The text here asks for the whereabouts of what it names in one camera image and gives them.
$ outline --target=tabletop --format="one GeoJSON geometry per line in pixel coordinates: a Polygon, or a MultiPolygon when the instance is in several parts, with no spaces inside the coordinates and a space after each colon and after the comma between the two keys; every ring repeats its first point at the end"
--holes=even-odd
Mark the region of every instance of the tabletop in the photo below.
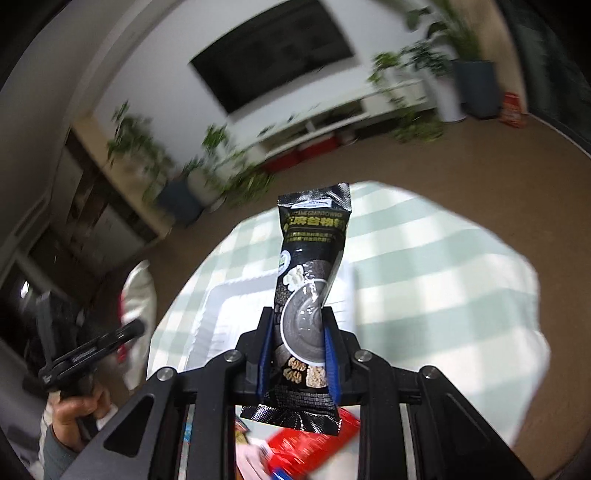
{"type": "MultiPolygon", "coordinates": [[[[435,365],[503,439],[517,438],[550,350],[530,263],[493,233],[429,200],[351,185],[344,257],[355,276],[356,334],[392,365],[435,365]]],[[[239,223],[188,280],[151,340],[148,376],[185,369],[207,293],[277,268],[277,209],[239,223]]]]}

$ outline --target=snack bag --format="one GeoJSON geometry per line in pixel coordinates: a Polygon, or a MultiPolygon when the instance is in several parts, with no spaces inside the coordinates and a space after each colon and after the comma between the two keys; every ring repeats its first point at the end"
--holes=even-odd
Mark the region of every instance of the snack bag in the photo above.
{"type": "Polygon", "coordinates": [[[271,472],[283,471],[294,480],[304,478],[341,450],[359,431],[359,420],[344,408],[339,408],[342,425],[339,436],[319,435],[283,429],[267,443],[272,455],[271,472]]]}
{"type": "Polygon", "coordinates": [[[505,94],[501,110],[501,122],[516,128],[525,126],[521,112],[521,102],[519,101],[519,95],[516,93],[507,92],[505,94]]]}
{"type": "Polygon", "coordinates": [[[119,321],[125,325],[137,318],[144,324],[142,337],[121,345],[117,360],[128,390],[145,380],[145,364],[150,352],[150,340],[156,328],[156,290],[148,271],[150,262],[143,260],[129,273],[119,296],[119,321]]]}
{"type": "Polygon", "coordinates": [[[321,308],[339,269],[351,214],[349,185],[292,193],[278,201],[283,244],[275,287],[273,360],[264,404],[242,417],[337,435],[328,392],[321,308]]]}

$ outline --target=bolt head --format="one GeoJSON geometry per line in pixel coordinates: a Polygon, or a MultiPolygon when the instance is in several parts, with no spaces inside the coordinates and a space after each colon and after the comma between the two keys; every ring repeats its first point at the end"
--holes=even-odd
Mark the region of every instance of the bolt head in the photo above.
{"type": "Polygon", "coordinates": [[[358,362],[369,362],[372,359],[373,355],[368,350],[357,350],[355,352],[355,359],[358,362]]]}
{"type": "Polygon", "coordinates": [[[161,382],[167,381],[174,375],[174,370],[170,367],[161,368],[156,372],[156,378],[161,382]]]}
{"type": "Polygon", "coordinates": [[[242,354],[238,350],[228,350],[226,353],[223,354],[224,359],[226,362],[237,362],[242,357],[242,354]]]}
{"type": "Polygon", "coordinates": [[[434,380],[435,378],[441,375],[441,372],[436,368],[432,367],[431,365],[427,365],[421,369],[423,375],[428,378],[429,380],[434,380]]]}

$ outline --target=sleeve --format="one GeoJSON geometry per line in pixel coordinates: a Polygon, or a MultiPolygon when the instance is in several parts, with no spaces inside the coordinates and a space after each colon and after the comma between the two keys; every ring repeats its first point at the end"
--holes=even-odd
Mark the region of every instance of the sleeve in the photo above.
{"type": "Polygon", "coordinates": [[[43,480],[60,480],[63,473],[75,460],[77,453],[63,446],[53,433],[53,428],[49,427],[45,438],[43,456],[45,458],[43,480]]]}

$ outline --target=sesame grain powder packet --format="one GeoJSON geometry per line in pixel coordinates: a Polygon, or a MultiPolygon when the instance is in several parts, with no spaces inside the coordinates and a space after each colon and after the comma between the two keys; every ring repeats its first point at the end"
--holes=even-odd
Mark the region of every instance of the sesame grain powder packet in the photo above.
{"type": "Polygon", "coordinates": [[[336,435],[328,392],[321,309],[339,269],[351,214],[349,185],[291,193],[278,200],[283,244],[273,312],[273,359],[262,405],[242,417],[336,435]]]}

